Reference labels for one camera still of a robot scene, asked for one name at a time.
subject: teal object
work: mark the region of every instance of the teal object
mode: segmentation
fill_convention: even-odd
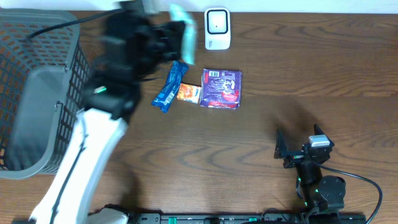
[[[197,47],[197,23],[189,13],[176,4],[170,5],[170,18],[172,21],[185,22],[185,32],[182,36],[181,58],[185,63],[194,65]]]
[[[169,218],[169,224],[177,224],[177,218]]]

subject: barcode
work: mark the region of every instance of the barcode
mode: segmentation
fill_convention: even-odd
[[[167,103],[170,103],[173,100],[173,97],[174,97],[174,93],[171,92],[169,94],[169,96],[166,98],[166,100],[163,102],[163,104],[166,105]]]
[[[211,76],[211,77],[218,77],[218,72],[212,72],[212,71],[210,71],[209,76]]]

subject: orange packet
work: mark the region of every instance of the orange packet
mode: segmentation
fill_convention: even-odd
[[[181,83],[180,89],[178,90],[177,99],[191,103],[199,103],[200,90],[200,86]]]

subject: laundry basket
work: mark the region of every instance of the laundry basket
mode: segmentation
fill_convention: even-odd
[[[0,9],[0,178],[55,173],[72,135],[88,63],[65,11]]]

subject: wooden table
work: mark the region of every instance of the wooden table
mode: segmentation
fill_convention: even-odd
[[[205,50],[203,14],[194,16],[196,65],[183,81],[199,85],[204,68],[240,70],[241,107],[217,110],[175,100],[163,114],[150,103],[164,80],[143,84],[144,97],[92,209],[120,203],[173,213],[295,210],[303,200],[295,193],[295,169],[273,158],[276,130],[299,149],[318,123],[336,143],[325,165],[379,183],[384,200],[374,223],[397,223],[397,16],[233,13],[231,48],[220,52]],[[81,25],[90,61],[103,52],[102,31],[101,20]],[[169,65],[163,68],[156,75],[166,75]],[[370,216],[377,190],[344,178],[344,211]],[[0,180],[0,222],[28,217],[52,179]]]

